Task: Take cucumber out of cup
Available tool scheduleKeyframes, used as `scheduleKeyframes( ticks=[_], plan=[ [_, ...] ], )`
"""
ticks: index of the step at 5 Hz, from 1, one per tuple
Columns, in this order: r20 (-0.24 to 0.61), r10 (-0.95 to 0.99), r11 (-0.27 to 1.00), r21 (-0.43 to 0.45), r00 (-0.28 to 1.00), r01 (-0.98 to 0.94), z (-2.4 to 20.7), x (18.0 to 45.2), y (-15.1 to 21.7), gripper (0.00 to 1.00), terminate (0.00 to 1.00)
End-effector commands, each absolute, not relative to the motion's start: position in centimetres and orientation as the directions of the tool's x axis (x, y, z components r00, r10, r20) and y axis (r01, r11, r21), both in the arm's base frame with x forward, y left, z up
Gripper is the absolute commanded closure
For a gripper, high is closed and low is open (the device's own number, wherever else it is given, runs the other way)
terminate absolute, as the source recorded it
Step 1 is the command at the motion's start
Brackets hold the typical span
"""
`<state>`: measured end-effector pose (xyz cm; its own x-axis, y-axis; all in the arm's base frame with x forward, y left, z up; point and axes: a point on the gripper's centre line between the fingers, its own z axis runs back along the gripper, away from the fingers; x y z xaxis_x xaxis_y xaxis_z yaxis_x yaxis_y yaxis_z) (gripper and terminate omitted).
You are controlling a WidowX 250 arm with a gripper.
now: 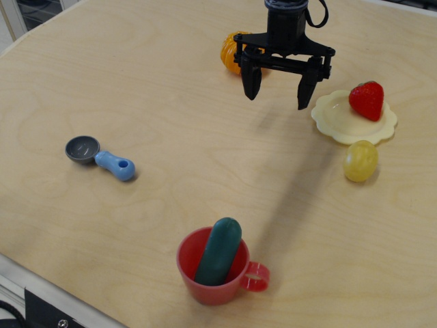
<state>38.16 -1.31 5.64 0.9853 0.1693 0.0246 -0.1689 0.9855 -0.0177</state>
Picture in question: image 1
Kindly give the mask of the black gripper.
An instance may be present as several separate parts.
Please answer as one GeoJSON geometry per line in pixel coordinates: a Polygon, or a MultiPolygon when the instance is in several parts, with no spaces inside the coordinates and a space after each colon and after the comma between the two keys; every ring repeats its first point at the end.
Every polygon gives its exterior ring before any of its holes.
{"type": "Polygon", "coordinates": [[[310,40],[306,27],[321,28],[328,22],[325,1],[324,17],[313,22],[308,1],[265,1],[268,10],[267,30],[264,33],[237,34],[234,61],[241,69],[244,93],[249,100],[258,95],[262,82],[262,68],[293,72],[302,75],[298,85],[298,110],[309,105],[320,79],[330,76],[331,58],[335,50],[310,40]]]}

